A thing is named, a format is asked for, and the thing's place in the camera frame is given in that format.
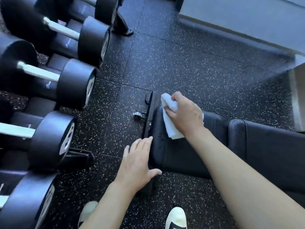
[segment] shoe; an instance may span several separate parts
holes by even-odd
[[[167,216],[165,229],[187,229],[186,215],[182,208],[173,208]]]
[[[89,218],[93,210],[96,208],[97,204],[98,204],[97,201],[91,201],[86,203],[86,205],[81,211],[81,215],[79,216],[78,227],[80,227],[83,224],[83,222]]]

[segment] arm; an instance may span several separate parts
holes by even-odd
[[[80,227],[80,229],[118,229],[127,208],[141,188],[154,176],[161,174],[159,169],[148,169],[148,157],[152,137],[136,140],[129,151],[124,150],[122,163],[116,179],[108,186],[102,199]]]
[[[176,92],[178,111],[165,108],[206,165],[239,228],[304,228],[305,209],[204,128],[202,111]]]

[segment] cleaning wipe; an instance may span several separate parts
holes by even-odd
[[[161,95],[161,102],[162,105],[167,105],[173,112],[177,112],[178,110],[178,104],[176,101],[171,100],[171,96],[167,93],[164,93]],[[176,129],[172,121],[170,120],[169,116],[166,114],[165,109],[163,108],[163,119],[166,127],[166,132],[168,134],[168,137],[171,139],[179,139],[183,138],[184,136],[182,135],[181,132]]]

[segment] dumbbell handle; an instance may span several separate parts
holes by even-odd
[[[88,3],[89,5],[96,6],[96,0],[81,0],[83,2]]]
[[[34,133],[35,129],[33,128],[26,128],[16,125],[0,123],[0,134],[18,136],[22,138],[32,138]]]
[[[56,22],[51,21],[47,17],[43,18],[43,23],[47,25],[51,30],[54,30],[55,32],[62,33],[66,35],[69,38],[72,38],[76,41],[79,39],[79,33],[76,32],[75,30],[71,30],[68,27],[62,26]]]
[[[0,210],[3,208],[6,201],[9,199],[7,195],[0,195]]]
[[[32,65],[28,65],[25,64],[22,61],[19,61],[17,63],[17,68],[23,70],[26,74],[29,75],[33,75],[39,78],[43,78],[43,79],[47,79],[50,81],[55,81],[58,82],[60,75],[50,72],[50,71],[46,71],[44,69],[32,66]]]

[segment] hand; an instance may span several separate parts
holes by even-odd
[[[162,174],[159,169],[148,169],[148,157],[153,137],[136,140],[131,148],[125,147],[122,163],[114,182],[120,183],[133,195],[154,176]]]
[[[181,92],[175,92],[171,99],[177,101],[178,111],[174,113],[168,106],[164,106],[164,109],[179,132],[188,138],[198,129],[204,128],[202,110],[197,104],[183,96]]]

